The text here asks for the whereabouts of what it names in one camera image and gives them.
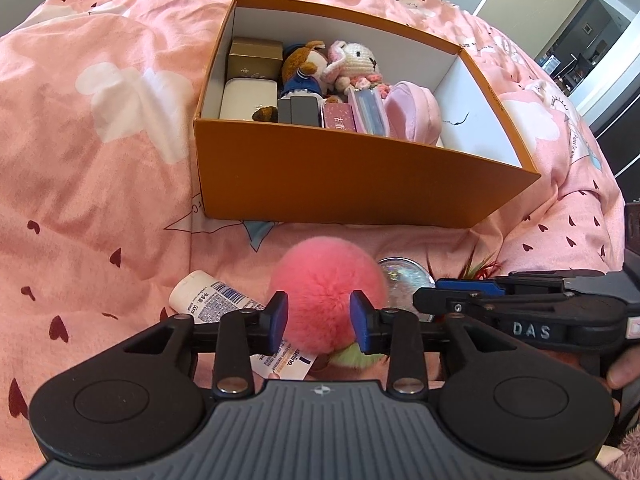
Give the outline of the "person right hand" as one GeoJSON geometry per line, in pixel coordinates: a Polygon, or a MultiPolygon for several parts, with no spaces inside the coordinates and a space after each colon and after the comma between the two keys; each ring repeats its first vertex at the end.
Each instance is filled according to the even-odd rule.
{"type": "Polygon", "coordinates": [[[612,390],[623,389],[640,377],[640,347],[625,351],[608,369],[606,383],[612,390]]]}

